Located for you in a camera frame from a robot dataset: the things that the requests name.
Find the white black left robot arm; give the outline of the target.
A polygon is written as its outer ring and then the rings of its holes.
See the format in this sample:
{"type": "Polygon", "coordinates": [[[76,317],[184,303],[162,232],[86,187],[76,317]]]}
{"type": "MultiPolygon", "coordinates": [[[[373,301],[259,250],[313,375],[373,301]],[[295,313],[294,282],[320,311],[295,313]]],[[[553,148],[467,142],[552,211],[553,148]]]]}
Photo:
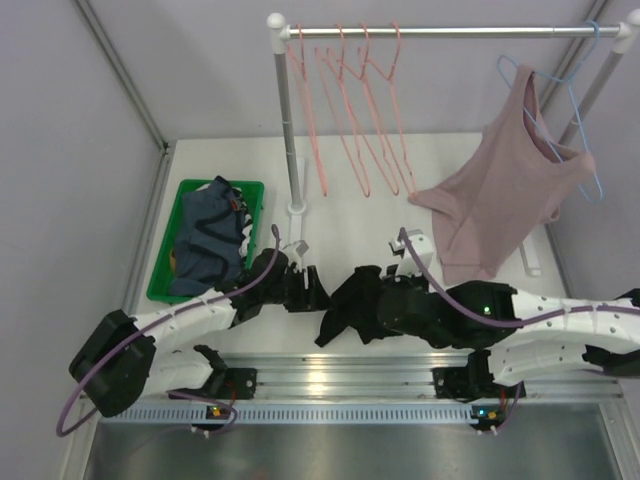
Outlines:
{"type": "Polygon", "coordinates": [[[316,268],[302,264],[307,249],[304,241],[267,248],[236,279],[166,309],[107,314],[71,361],[72,378],[105,417],[162,393],[217,397],[231,376],[206,335],[252,320],[266,305],[290,313],[329,308],[316,268]]]}

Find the black tank top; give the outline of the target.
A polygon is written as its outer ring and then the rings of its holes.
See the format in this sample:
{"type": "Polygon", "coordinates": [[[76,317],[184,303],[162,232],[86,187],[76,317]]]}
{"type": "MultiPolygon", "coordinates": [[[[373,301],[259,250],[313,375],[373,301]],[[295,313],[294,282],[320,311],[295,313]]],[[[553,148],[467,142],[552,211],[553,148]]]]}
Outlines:
{"type": "Polygon", "coordinates": [[[378,322],[377,306],[383,290],[381,271],[375,265],[356,267],[333,292],[332,305],[326,311],[315,339],[318,347],[325,347],[347,328],[354,329],[363,344],[395,336],[378,322]]]}

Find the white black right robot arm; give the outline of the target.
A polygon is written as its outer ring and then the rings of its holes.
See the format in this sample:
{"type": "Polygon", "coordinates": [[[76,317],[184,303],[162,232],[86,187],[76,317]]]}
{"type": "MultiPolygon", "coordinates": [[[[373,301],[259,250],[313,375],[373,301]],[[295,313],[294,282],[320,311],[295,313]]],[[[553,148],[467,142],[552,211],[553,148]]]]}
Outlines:
{"type": "Polygon", "coordinates": [[[639,292],[587,301],[534,295],[508,284],[470,281],[445,290],[399,277],[377,304],[378,323],[434,349],[468,353],[462,367],[433,372],[439,399],[473,401],[523,393],[547,374],[639,374],[639,292]]]}

